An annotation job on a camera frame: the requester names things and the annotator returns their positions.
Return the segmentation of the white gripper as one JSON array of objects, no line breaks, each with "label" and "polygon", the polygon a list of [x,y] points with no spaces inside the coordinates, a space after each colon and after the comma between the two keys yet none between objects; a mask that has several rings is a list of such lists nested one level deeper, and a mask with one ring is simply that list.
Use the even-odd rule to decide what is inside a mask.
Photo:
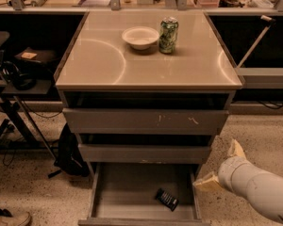
[{"label": "white gripper", "polygon": [[212,171],[193,182],[193,186],[204,192],[219,191],[224,187],[234,194],[247,194],[254,166],[244,159],[246,155],[236,139],[231,140],[227,156],[230,158],[221,164],[218,176]]}]

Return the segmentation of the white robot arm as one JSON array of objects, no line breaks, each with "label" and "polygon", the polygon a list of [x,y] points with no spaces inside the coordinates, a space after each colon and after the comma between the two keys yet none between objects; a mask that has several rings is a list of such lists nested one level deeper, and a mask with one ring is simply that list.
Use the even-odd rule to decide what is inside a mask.
[{"label": "white robot arm", "polygon": [[236,139],[231,140],[218,172],[212,171],[192,185],[206,192],[227,190],[247,200],[262,216],[283,224],[283,177],[252,164]]}]

